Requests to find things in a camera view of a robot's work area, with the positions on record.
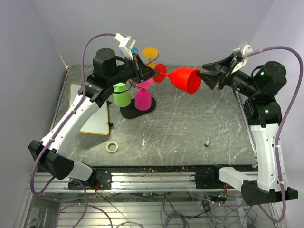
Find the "orange plastic wine glass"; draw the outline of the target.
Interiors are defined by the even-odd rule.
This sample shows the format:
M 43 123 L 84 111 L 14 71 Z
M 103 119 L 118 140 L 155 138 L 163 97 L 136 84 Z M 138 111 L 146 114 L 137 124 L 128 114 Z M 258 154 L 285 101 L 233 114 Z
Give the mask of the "orange plastic wine glass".
M 142 51 L 142 56 L 148 59 L 146 65 L 155 68 L 155 60 L 159 57 L 158 50 L 154 47 L 147 47 Z

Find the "pink plastic wine glass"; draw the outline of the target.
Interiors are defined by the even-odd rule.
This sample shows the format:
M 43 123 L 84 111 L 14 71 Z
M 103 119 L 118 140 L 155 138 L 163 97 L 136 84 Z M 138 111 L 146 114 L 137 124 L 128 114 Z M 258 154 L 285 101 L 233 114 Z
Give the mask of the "pink plastic wine glass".
M 135 83 L 135 85 L 139 87 L 139 90 L 135 94 L 135 107 L 140 111 L 146 111 L 152 105 L 152 96 L 148 90 L 152 83 L 152 79 L 142 83 Z

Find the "blue plastic wine glass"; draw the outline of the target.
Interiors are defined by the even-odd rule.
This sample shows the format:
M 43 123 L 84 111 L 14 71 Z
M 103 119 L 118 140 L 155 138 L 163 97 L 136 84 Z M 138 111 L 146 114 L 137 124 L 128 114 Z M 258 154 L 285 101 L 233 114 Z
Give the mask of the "blue plastic wine glass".
M 132 50 L 131 50 L 131 52 L 134 54 L 134 53 L 138 53 L 138 50 L 137 50 L 137 48 L 135 48 L 135 47 L 133 47 L 132 48 Z M 120 51 L 120 54 L 124 57 L 125 55 L 124 55 L 124 53 L 123 53 L 123 51 Z

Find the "red plastic wine glass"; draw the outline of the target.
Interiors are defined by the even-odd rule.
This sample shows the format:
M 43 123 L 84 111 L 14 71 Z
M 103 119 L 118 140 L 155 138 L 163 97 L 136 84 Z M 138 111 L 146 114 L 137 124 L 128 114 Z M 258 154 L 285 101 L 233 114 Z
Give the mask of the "red plastic wine glass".
M 197 75 L 198 69 L 178 68 L 171 73 L 167 73 L 167 67 L 162 63 L 157 64 L 154 69 L 158 72 L 158 75 L 153 77 L 156 83 L 161 83 L 168 77 L 175 88 L 190 95 L 196 93 L 200 88 L 202 79 Z

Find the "green plastic wine glass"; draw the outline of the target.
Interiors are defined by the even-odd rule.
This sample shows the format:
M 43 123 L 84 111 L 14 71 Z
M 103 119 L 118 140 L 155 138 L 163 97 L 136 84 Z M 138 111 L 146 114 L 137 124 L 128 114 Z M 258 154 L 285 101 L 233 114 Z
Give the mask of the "green plastic wine glass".
M 124 83 L 114 86 L 114 103 L 118 107 L 127 107 L 131 103 L 131 96 Z

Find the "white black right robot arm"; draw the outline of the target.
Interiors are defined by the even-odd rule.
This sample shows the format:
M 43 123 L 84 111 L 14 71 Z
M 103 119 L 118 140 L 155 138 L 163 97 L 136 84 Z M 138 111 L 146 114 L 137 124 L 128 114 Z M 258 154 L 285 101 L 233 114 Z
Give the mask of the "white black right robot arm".
M 282 126 L 281 107 L 275 95 L 287 83 L 285 67 L 276 61 L 257 66 L 254 76 L 240 71 L 234 55 L 209 64 L 203 64 L 203 72 L 197 75 L 209 89 L 225 86 L 247 97 L 243 110 L 256 145 L 258 176 L 251 178 L 234 168 L 225 167 L 210 175 L 209 182 L 215 188 L 227 183 L 239 190 L 246 204 L 258 205 L 282 200 L 295 200 L 298 191 L 290 187 L 285 170 L 277 165 L 279 141 L 276 134 Z

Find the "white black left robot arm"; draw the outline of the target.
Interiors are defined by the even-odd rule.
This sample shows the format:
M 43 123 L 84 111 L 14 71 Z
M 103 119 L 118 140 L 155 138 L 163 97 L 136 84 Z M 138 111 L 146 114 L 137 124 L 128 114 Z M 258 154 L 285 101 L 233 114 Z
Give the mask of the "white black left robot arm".
M 102 48 L 93 58 L 93 72 L 57 125 L 40 141 L 33 140 L 28 148 L 33 159 L 43 170 L 55 178 L 76 178 L 87 189 L 96 185 L 94 169 L 83 162 L 76 162 L 65 153 L 71 140 L 78 134 L 87 120 L 95 114 L 114 93 L 114 85 L 133 80 L 145 82 L 158 73 L 144 64 L 137 54 L 131 59 L 121 58 L 110 48 Z

